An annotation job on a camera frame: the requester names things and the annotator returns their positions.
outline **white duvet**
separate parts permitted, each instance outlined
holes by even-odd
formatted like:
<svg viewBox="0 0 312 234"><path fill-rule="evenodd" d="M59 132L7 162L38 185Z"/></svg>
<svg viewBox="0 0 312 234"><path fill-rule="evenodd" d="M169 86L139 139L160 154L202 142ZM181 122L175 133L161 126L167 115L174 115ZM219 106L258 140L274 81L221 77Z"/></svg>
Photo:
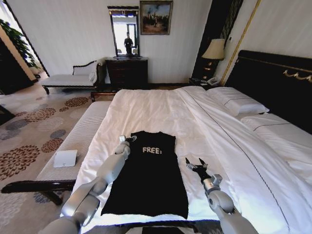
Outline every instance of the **white duvet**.
<svg viewBox="0 0 312 234"><path fill-rule="evenodd" d="M198 175L186 168L185 157L195 164L199 164L200 157L213 173L222 175L221 189L258 232L312 233L311 186L201 87L119 91L91 142L73 191L96 177L97 169L114 152L120 135L141 130L176 137L175 152L189 201L187 220L217 219ZM100 216L110 188L98 197L100 207L82 232L97 225L184 220L171 214Z"/></svg>

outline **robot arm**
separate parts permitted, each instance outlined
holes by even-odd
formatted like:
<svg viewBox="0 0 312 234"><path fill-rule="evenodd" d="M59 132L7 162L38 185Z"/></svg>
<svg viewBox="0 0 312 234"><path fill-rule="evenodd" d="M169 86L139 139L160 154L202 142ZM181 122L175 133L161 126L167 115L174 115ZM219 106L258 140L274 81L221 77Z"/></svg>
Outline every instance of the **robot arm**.
<svg viewBox="0 0 312 234"><path fill-rule="evenodd" d="M135 137L120 137L121 143L115 153L109 156L97 171L97 177L86 184L82 184L62 207L64 217L50 223L40 234L79 234L82 226L86 226L93 218L99 207L97 196L101 195L107 185L119 175L125 160L130 154L129 141Z"/></svg>
<svg viewBox="0 0 312 234"><path fill-rule="evenodd" d="M208 175L206 173L208 164L201 159L199 161L201 165L193 165L186 158L186 165L199 175L210 208L220 219L223 232L225 234L257 234L258 232L253 225L235 208L231 197L220 190L219 184L222 177L218 174Z"/></svg>

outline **upholstered bench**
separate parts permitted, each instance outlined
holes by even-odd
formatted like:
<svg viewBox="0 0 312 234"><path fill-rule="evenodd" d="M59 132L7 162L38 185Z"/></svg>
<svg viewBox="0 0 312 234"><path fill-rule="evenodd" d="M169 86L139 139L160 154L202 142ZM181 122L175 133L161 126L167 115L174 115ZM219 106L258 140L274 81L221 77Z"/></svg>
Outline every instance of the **upholstered bench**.
<svg viewBox="0 0 312 234"><path fill-rule="evenodd" d="M40 192L56 205L60 205L62 200L54 191L71 191L73 189L82 161L110 103L110 101L92 103L57 150L78 150L75 166L54 168L54 154L36 180L7 184L1 192L5 194Z"/></svg>
<svg viewBox="0 0 312 234"><path fill-rule="evenodd" d="M93 88L100 90L105 84L106 77L106 57L97 61L92 61L86 65L73 66L72 75L54 75L41 80L46 93L48 88Z"/></svg>

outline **framed painting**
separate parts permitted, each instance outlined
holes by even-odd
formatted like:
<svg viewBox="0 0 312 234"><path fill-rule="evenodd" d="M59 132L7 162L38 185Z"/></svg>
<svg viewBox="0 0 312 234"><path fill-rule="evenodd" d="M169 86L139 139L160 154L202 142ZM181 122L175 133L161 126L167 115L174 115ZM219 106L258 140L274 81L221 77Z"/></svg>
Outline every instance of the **framed painting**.
<svg viewBox="0 0 312 234"><path fill-rule="evenodd" d="M140 1L141 35L169 35L173 1Z"/></svg>

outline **mirror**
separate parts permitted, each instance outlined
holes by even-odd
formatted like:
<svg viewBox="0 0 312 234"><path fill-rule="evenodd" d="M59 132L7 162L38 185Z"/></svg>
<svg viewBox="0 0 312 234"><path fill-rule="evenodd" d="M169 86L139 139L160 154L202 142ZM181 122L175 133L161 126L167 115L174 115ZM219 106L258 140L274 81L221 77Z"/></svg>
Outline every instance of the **mirror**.
<svg viewBox="0 0 312 234"><path fill-rule="evenodd" d="M117 57L140 55L138 6L108 6Z"/></svg>

